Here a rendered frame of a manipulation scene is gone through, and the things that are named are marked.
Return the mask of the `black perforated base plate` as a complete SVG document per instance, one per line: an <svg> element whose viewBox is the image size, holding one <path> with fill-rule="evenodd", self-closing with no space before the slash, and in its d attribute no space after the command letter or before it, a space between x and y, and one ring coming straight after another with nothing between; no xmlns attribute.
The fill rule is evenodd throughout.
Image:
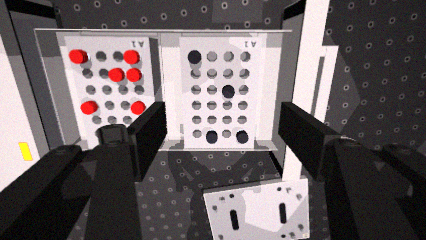
<svg viewBox="0 0 426 240"><path fill-rule="evenodd" d="M47 0L60 29L282 30L298 0ZM329 0L338 46L324 123L382 151L426 156L426 0ZM308 182L309 235L330 240L324 182ZM280 179L269 150L158 150L135 182L142 240L214 240L203 191Z"/></svg>

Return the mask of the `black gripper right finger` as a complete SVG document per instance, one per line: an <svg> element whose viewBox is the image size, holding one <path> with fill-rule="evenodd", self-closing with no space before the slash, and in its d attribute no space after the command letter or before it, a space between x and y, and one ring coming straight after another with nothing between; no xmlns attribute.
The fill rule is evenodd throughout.
<svg viewBox="0 0 426 240"><path fill-rule="evenodd" d="M293 102L281 103L278 134L324 182L331 240L426 240L425 155L400 144L370 150Z"/></svg>

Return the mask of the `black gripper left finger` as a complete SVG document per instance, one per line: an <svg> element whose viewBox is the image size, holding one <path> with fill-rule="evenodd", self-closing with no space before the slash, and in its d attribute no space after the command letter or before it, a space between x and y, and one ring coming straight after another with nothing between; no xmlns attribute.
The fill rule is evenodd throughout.
<svg viewBox="0 0 426 240"><path fill-rule="evenodd" d="M59 146L0 191L0 240L66 240L90 197L84 240L142 240L134 180L167 135L165 102L96 132L93 149Z"/></svg>

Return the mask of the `grey cooling block with red-capped tubes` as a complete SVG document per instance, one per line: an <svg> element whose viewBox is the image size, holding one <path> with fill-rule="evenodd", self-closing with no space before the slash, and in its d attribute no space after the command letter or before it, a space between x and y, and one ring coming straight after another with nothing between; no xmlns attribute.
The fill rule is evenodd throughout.
<svg viewBox="0 0 426 240"><path fill-rule="evenodd" d="M109 124L124 124L128 127L142 114L136 115L131 111L131 105L136 101L146 103L146 109L154 102L163 102L158 39L83 36L64 38L68 56L75 49L86 51L90 56L89 61L83 64L74 64L69 58L80 107L87 101L99 104L97 111L92 114L87 115L81 111L89 149L98 144L97 128ZM128 50L135 50L140 54L138 63L128 64L124 60L124 53ZM131 82L127 77L114 82L109 79L105 68L108 71L121 68L125 72L138 68L143 76L137 82Z"/></svg>

